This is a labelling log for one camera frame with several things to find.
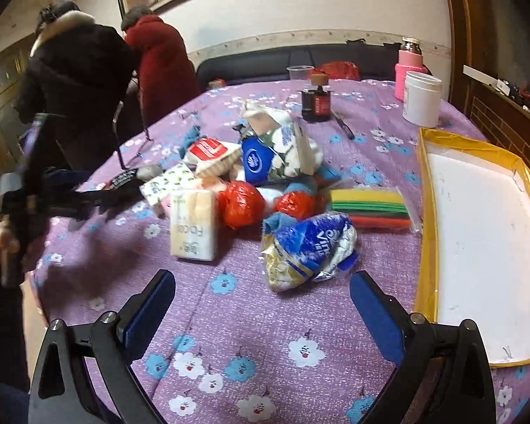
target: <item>pink thermos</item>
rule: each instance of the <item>pink thermos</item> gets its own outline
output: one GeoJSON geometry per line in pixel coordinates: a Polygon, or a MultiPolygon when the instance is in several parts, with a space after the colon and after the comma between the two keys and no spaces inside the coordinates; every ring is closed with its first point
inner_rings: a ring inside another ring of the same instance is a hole
{"type": "Polygon", "coordinates": [[[399,51],[399,63],[394,66],[394,73],[396,74],[394,96],[400,101],[404,101],[406,73],[428,73],[423,61],[420,41],[416,38],[403,38],[399,51]]]}

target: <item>red plastic bag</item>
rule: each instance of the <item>red plastic bag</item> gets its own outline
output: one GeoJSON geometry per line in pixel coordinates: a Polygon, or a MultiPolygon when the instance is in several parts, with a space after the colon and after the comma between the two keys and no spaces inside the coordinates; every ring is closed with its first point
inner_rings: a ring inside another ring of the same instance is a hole
{"type": "Polygon", "coordinates": [[[324,73],[331,80],[352,79],[359,81],[359,68],[352,62],[330,62],[315,68],[312,73],[324,73]]]}
{"type": "Polygon", "coordinates": [[[284,194],[275,204],[275,212],[286,213],[299,222],[314,216],[316,200],[304,191],[291,191],[284,194]]]}
{"type": "Polygon", "coordinates": [[[263,219],[265,199],[253,185],[233,181],[218,193],[218,210],[226,226],[238,229],[263,219]]]}

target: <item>person in red coat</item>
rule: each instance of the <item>person in red coat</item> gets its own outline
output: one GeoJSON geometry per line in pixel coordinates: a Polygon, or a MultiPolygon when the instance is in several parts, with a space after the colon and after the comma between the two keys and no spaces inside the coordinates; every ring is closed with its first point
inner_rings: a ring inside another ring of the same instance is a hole
{"type": "Polygon", "coordinates": [[[140,103],[151,125],[200,95],[194,66],[176,28],[146,6],[136,6],[122,20],[125,41],[140,57],[140,103]]]}

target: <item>black leather sofa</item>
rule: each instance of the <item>black leather sofa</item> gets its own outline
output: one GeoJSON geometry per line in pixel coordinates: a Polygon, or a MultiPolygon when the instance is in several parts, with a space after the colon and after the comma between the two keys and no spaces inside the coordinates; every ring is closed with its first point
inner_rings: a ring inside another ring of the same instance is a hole
{"type": "Polygon", "coordinates": [[[290,46],[234,54],[202,62],[196,71],[202,91],[217,78],[228,86],[249,82],[288,80],[287,67],[321,66],[343,60],[359,67],[361,79],[394,80],[394,65],[399,60],[400,43],[368,45],[364,39],[346,44],[290,46]]]}

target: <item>brick-patterned panel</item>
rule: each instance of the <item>brick-patterned panel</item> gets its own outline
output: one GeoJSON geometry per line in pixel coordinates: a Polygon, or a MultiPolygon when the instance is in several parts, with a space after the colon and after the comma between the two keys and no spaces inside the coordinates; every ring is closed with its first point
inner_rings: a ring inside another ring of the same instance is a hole
{"type": "Polygon", "coordinates": [[[472,85],[470,120],[489,142],[521,157],[530,167],[530,114],[481,83],[472,85]]]}

